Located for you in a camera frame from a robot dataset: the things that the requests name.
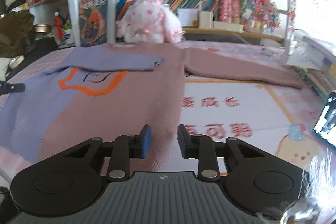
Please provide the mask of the pink and purple sweater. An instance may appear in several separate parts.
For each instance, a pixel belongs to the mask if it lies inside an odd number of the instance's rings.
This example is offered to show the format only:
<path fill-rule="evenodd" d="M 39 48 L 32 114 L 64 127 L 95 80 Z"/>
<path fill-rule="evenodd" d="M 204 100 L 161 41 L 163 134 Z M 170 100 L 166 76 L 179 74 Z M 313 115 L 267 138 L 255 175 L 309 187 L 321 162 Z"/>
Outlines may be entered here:
<path fill-rule="evenodd" d="M 199 48 L 144 42 L 76 48 L 9 95 L 1 108 L 1 153 L 34 164 L 87 139 L 113 141 L 148 124 L 149 153 L 135 167 L 157 169 L 175 142 L 186 73 L 301 87 L 294 73 Z"/>

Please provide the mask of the brown garment pile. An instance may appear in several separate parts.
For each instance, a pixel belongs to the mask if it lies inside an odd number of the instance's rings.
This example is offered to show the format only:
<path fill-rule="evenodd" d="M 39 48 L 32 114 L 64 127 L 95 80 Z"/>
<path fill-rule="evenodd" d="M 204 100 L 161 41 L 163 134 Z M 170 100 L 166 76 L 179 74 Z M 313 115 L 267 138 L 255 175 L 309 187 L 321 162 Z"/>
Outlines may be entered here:
<path fill-rule="evenodd" d="M 32 32 L 34 18 L 28 10 L 13 11 L 1 18 L 1 57 L 12 58 L 24 54 L 22 40 Z"/>

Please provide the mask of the illustrated orange cover book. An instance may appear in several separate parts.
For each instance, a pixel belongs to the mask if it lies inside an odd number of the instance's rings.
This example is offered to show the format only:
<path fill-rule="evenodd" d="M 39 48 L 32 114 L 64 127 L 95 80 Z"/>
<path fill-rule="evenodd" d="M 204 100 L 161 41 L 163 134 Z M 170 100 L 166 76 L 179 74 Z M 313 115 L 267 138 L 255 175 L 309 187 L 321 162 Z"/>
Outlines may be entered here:
<path fill-rule="evenodd" d="M 80 46 L 91 47 L 107 41 L 108 0 L 80 0 Z"/>

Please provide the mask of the stack of papers and books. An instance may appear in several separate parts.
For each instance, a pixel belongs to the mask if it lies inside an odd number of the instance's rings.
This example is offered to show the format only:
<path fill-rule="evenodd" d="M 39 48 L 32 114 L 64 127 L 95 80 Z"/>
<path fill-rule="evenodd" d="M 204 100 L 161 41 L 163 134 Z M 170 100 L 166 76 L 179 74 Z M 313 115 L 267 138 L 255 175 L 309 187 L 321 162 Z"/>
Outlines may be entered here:
<path fill-rule="evenodd" d="M 323 100 L 335 91 L 335 43 L 310 37 L 295 29 L 286 40 L 284 65 L 297 74 Z"/>

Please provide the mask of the red tassel ornament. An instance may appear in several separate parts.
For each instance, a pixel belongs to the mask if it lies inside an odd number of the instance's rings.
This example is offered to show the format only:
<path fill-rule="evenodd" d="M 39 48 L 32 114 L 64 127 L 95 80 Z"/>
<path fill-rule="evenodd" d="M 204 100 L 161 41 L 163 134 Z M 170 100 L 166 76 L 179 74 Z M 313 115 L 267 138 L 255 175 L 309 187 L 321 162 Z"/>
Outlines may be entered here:
<path fill-rule="evenodd" d="M 55 16 L 55 26 L 56 26 L 56 30 L 57 30 L 57 35 L 58 35 L 58 39 L 61 40 L 63 38 L 63 17 L 60 15 L 60 10 L 57 9 L 54 13 Z"/>

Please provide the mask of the metal bowl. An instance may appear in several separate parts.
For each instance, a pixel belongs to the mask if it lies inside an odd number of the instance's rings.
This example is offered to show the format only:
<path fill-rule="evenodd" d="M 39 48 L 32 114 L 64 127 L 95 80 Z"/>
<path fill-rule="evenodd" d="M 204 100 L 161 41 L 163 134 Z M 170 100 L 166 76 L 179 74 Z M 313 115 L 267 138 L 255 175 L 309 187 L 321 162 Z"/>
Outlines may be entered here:
<path fill-rule="evenodd" d="M 52 32 L 52 26 L 49 24 L 35 24 L 33 25 L 33 32 L 35 34 L 50 34 Z"/>

